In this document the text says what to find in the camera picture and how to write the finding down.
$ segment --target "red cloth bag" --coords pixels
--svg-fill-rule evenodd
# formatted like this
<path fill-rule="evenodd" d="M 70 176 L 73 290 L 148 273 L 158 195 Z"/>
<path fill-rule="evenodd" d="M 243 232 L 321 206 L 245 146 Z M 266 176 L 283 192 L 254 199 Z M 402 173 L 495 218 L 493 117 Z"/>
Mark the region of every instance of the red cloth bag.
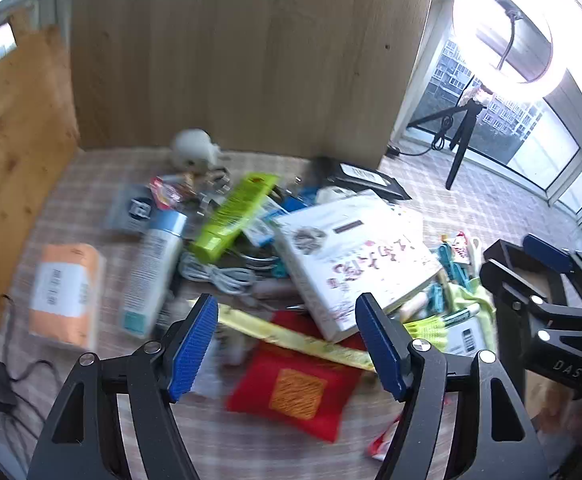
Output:
<path fill-rule="evenodd" d="M 272 322 L 321 338 L 309 316 L 280 311 Z M 365 350 L 359 334 L 340 342 Z M 231 412 L 287 422 L 317 438 L 335 442 L 344 405 L 362 370 L 261 341 L 242 381 L 226 403 Z"/>

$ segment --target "glowing ring light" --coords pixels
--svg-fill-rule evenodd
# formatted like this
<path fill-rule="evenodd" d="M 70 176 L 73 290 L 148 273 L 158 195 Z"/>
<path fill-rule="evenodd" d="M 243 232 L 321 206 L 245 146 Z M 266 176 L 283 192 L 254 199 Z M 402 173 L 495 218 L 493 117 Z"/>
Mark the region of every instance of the glowing ring light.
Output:
<path fill-rule="evenodd" d="M 551 0 L 513 0 L 531 20 L 543 17 L 551 35 L 551 57 L 540 76 L 528 82 L 515 82 L 484 57 L 485 44 L 476 35 L 479 20 L 475 18 L 476 6 L 487 0 L 453 0 L 453 29 L 455 38 L 469 68 L 484 85 L 506 99 L 533 102 L 549 94 L 562 80 L 566 70 L 567 42 L 562 36 L 559 17 L 555 16 Z"/>

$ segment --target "coiled white cable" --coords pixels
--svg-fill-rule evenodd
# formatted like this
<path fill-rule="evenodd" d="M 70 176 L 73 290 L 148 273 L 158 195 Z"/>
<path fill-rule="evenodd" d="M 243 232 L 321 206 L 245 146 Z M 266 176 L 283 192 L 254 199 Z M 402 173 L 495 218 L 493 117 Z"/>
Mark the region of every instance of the coiled white cable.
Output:
<path fill-rule="evenodd" d="M 220 269 L 212 264 L 201 264 L 196 257 L 185 251 L 178 263 L 180 275 L 191 282 L 209 282 L 225 294 L 246 294 L 258 277 L 250 269 L 227 267 Z"/>

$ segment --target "table surface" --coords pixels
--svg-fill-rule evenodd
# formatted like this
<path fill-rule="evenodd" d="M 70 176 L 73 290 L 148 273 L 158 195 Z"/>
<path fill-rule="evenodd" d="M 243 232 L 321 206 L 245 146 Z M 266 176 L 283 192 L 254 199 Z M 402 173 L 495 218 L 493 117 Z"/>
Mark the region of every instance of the table surface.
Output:
<path fill-rule="evenodd" d="M 171 173 L 163 148 L 133 148 L 79 153 L 52 191 L 22 254 L 10 293 L 17 303 L 14 338 L 10 344 L 10 372 L 20 373 L 32 360 L 51 359 L 64 379 L 78 353 L 49 346 L 27 332 L 31 286 L 45 244 L 84 242 L 107 258 L 100 313 L 98 355 L 109 358 L 127 354 L 138 341 L 118 329 L 118 309 L 126 276 L 138 250 L 130 238 L 114 237 L 102 229 L 111 200 L 123 183 L 147 182 L 155 174 Z M 303 174 L 302 159 L 231 152 L 224 163 L 234 182 L 248 171 L 267 171 L 290 180 Z M 471 164 L 464 164 L 453 190 L 444 189 L 451 159 L 440 153 L 417 158 L 384 159 L 380 170 L 391 174 L 413 197 L 405 205 L 424 217 L 424 242 L 439 243 L 440 234 L 468 230 L 482 239 L 484 248 L 498 238 L 520 243 L 528 232 L 558 246 L 582 250 L 582 231 L 560 211 L 503 178 Z M 210 289 L 185 282 L 179 300 Z M 223 303 L 231 298 L 217 295 Z M 223 376 L 223 394 L 229 394 L 239 371 Z M 47 370 L 36 371 L 18 384 L 18 391 L 48 413 L 56 388 Z M 455 394 L 444 409 L 436 455 L 429 478 L 442 478 L 450 447 Z M 119 396 L 120 419 L 127 458 L 134 479 L 146 478 L 135 439 L 129 401 Z M 365 455 L 367 445 L 395 418 L 402 405 L 384 392 L 378 381 L 362 380 L 345 407 L 340 436 L 327 444 L 279 422 L 253 415 L 229 413 L 222 400 L 185 395 L 173 406 L 182 439 L 200 478 L 247 479 L 371 479 L 380 463 Z M 29 422 L 40 424 L 22 409 Z"/>

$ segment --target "metal bolt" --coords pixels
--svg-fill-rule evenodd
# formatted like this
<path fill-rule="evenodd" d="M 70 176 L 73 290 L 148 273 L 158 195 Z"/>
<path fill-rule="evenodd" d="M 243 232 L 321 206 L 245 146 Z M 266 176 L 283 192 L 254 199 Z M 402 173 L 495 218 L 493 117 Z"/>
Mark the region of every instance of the metal bolt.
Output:
<path fill-rule="evenodd" d="M 147 354 L 155 354 L 161 348 L 159 341 L 147 341 L 145 343 L 145 353 Z"/>
<path fill-rule="evenodd" d="M 485 363 L 494 363 L 495 354 L 491 350 L 482 350 L 482 352 L 480 352 L 480 359 Z"/>
<path fill-rule="evenodd" d="M 413 348 L 415 348 L 418 352 L 426 352 L 431 350 L 431 343 L 429 343 L 426 339 L 414 339 L 412 345 Z"/>
<path fill-rule="evenodd" d="M 95 361 L 95 355 L 94 354 L 82 354 L 80 356 L 80 358 L 78 359 L 78 362 L 82 365 L 82 366 L 89 366 L 94 364 Z"/>

